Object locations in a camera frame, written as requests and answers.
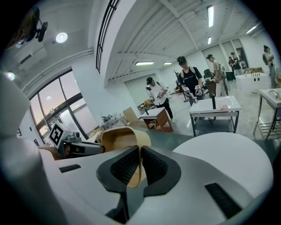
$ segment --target person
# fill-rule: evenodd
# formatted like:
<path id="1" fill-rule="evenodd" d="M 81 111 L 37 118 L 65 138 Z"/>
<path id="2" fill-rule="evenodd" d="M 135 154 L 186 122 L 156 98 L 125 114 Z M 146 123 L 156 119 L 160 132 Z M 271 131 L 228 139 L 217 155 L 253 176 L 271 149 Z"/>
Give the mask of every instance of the person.
<path id="1" fill-rule="evenodd" d="M 209 54 L 206 59 L 214 64 L 214 76 L 216 79 L 216 97 L 225 96 L 224 75 L 221 69 L 221 64 L 215 60 L 212 54 Z"/>
<path id="2" fill-rule="evenodd" d="M 232 56 L 232 60 L 233 60 L 234 75 L 235 76 L 243 75 L 243 71 L 242 71 L 241 66 L 239 64 L 240 60 L 235 56 L 234 52 L 231 53 L 231 56 Z"/>
<path id="3" fill-rule="evenodd" d="M 204 95 L 202 94 L 201 96 L 196 96 L 196 90 L 195 90 L 195 87 L 199 85 L 199 90 L 201 90 L 201 93 L 203 92 L 201 73 L 196 67 L 188 66 L 187 60 L 184 56 L 178 57 L 177 62 L 182 68 L 182 71 L 177 76 L 182 89 L 184 90 L 185 87 L 188 87 L 192 99 L 195 99 L 196 97 L 198 100 L 202 100 L 204 98 Z"/>
<path id="4" fill-rule="evenodd" d="M 228 59 L 228 65 L 231 67 L 232 72 L 234 73 L 233 63 L 234 63 L 234 61 L 233 61 L 232 57 L 229 57 L 229 59 Z"/>
<path id="5" fill-rule="evenodd" d="M 269 67 L 269 76 L 271 81 L 271 87 L 275 88 L 275 69 L 273 64 L 274 56 L 270 53 L 270 48 L 266 45 L 263 46 L 264 48 L 264 57 L 267 60 L 267 65 Z"/>
<path id="6" fill-rule="evenodd" d="M 149 77 L 146 79 L 146 84 L 150 86 L 150 89 L 151 89 L 150 93 L 155 99 L 156 107 L 157 108 L 165 107 L 165 109 L 167 110 L 167 112 L 171 118 L 171 122 L 174 123 L 175 121 L 173 119 L 173 113 L 170 108 L 169 98 L 167 95 L 168 89 L 164 89 L 164 87 L 165 87 L 164 84 L 155 82 L 152 77 Z"/>

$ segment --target window frame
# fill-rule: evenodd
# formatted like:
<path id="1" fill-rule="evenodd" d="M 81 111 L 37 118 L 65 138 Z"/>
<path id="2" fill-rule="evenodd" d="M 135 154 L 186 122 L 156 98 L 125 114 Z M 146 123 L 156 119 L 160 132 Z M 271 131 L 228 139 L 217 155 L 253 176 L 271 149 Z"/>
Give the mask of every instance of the window frame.
<path id="1" fill-rule="evenodd" d="M 42 86 L 39 90 L 37 90 L 36 93 L 35 93 L 34 95 L 32 95 L 32 97 L 29 99 L 29 100 L 31 100 L 31 99 L 34 98 L 36 95 L 38 96 L 38 101 L 39 101 L 40 109 L 41 109 L 41 112 L 42 112 L 42 114 L 43 114 L 43 120 L 41 120 L 41 121 L 37 124 L 36 121 L 35 121 L 35 117 L 34 117 L 33 110 L 32 110 L 32 107 L 31 107 L 31 106 L 30 106 L 30 112 L 31 112 L 31 116 L 32 116 L 33 122 L 34 122 L 34 124 L 36 124 L 36 126 L 35 126 L 35 127 L 36 127 L 36 130 L 37 130 L 37 132 L 38 132 L 39 136 L 41 137 L 41 139 L 42 139 L 42 141 L 43 141 L 44 144 L 46 144 L 46 143 L 45 143 L 44 138 L 43 138 L 43 136 L 41 135 L 41 133 L 40 133 L 39 130 L 40 130 L 43 126 L 45 126 L 45 125 L 47 125 L 48 128 L 49 128 L 49 130 L 51 130 L 52 128 L 51 128 L 50 124 L 48 123 L 48 120 L 49 120 L 51 117 L 53 117 L 55 114 L 58 114 L 59 112 L 61 112 L 61 111 L 63 111 L 63 110 L 66 110 L 66 109 L 69 110 L 70 116 L 72 117 L 74 123 L 76 124 L 76 126 L 78 127 L 78 129 L 80 130 L 80 132 L 81 132 L 81 134 L 84 136 L 84 138 L 85 138 L 86 140 L 89 139 L 88 135 L 84 132 L 84 130 L 82 129 L 82 127 L 81 127 L 80 124 L 78 123 L 77 119 L 75 118 L 73 111 L 72 111 L 71 108 L 70 108 L 70 105 L 72 105 L 72 104 L 75 103 L 76 101 L 78 101 L 78 100 L 80 100 L 80 99 L 83 98 L 81 92 L 78 93 L 78 94 L 76 94 L 76 95 L 74 95 L 74 96 L 72 96 L 72 97 L 69 98 L 69 99 L 66 99 L 65 92 L 64 92 L 64 90 L 63 90 L 63 88 L 62 88 L 62 84 L 61 84 L 61 79 L 60 79 L 60 77 L 63 76 L 63 75 L 65 75 L 65 74 L 67 74 L 67 73 L 69 73 L 69 72 L 71 72 L 71 71 L 72 71 L 72 69 L 70 69 L 70 70 L 68 70 L 68 71 L 66 71 L 66 72 L 64 72 L 64 73 L 62 73 L 61 75 L 55 77 L 54 79 L 52 79 L 51 81 L 49 81 L 47 84 L 45 84 L 44 86 Z M 41 99 L 40 99 L 39 92 L 40 92 L 41 90 L 43 90 L 45 87 L 47 87 L 49 84 L 51 84 L 52 82 L 54 82 L 56 79 L 59 80 L 59 84 L 60 84 L 60 86 L 61 86 L 61 90 L 62 90 L 63 96 L 64 96 L 64 98 L 65 98 L 65 101 L 64 101 L 63 103 L 61 103 L 61 104 L 57 107 L 57 110 L 55 110 L 55 112 L 54 112 L 53 114 L 48 113 L 48 114 L 45 115 L 45 114 L 44 114 L 44 111 L 43 111 L 43 107 L 42 107 L 42 103 L 41 103 Z"/>

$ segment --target white t-shirt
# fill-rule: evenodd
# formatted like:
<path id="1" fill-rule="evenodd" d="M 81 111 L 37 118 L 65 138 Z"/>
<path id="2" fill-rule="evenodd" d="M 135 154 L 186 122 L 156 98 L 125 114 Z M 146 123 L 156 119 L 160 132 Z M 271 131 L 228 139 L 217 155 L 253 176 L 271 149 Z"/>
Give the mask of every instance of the white t-shirt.
<path id="1" fill-rule="evenodd" d="M 162 98 L 157 97 L 159 92 L 162 92 L 164 89 L 166 89 L 165 85 L 162 82 L 159 82 L 159 84 L 157 84 L 157 82 L 155 82 L 154 87 L 150 85 L 150 88 L 151 88 L 150 93 L 153 95 L 153 97 L 155 99 L 155 105 L 164 104 L 166 98 L 168 98 L 167 94 L 163 95 Z"/>

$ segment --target sink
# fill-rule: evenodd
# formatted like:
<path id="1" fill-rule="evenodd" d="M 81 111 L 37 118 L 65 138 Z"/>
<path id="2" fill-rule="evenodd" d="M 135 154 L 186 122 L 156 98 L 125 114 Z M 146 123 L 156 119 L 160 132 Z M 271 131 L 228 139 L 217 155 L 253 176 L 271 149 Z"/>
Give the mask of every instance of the sink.
<path id="1" fill-rule="evenodd" d="M 281 88 L 259 90 L 259 93 L 273 108 L 281 108 Z"/>
<path id="2" fill-rule="evenodd" d="M 248 73 L 236 76 L 237 89 L 244 94 L 271 88 L 270 78 L 265 73 Z"/>

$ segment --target metal table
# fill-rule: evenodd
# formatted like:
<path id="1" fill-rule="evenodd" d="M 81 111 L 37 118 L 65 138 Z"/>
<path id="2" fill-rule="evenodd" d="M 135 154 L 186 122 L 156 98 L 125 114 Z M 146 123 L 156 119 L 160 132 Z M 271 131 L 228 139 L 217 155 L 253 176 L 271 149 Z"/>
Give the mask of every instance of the metal table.
<path id="1" fill-rule="evenodd" d="M 253 134 L 255 135 L 256 129 L 258 128 L 260 131 L 260 134 L 262 135 L 262 138 L 264 140 L 268 139 L 269 136 L 272 138 L 280 138 L 281 137 L 281 108 L 278 108 L 274 103 L 270 102 L 266 98 L 266 92 L 268 90 L 259 90 L 260 96 L 259 96 L 259 114 L 258 114 L 258 119 L 255 124 L 254 132 Z M 272 120 L 268 123 L 263 122 L 260 120 L 260 113 L 261 113 L 261 108 L 262 108 L 262 103 L 263 103 L 263 98 L 266 100 L 268 105 L 274 110 Z"/>
<path id="2" fill-rule="evenodd" d="M 193 129 L 193 135 L 196 137 L 198 131 L 212 131 L 212 132 L 236 132 L 239 111 L 242 107 L 234 96 L 226 96 L 215 98 L 216 109 L 213 109 L 212 100 L 200 100 L 193 104 L 190 109 L 190 118 Z M 222 109 L 223 105 L 227 105 L 227 109 Z M 204 120 L 205 117 L 229 117 L 219 120 Z"/>

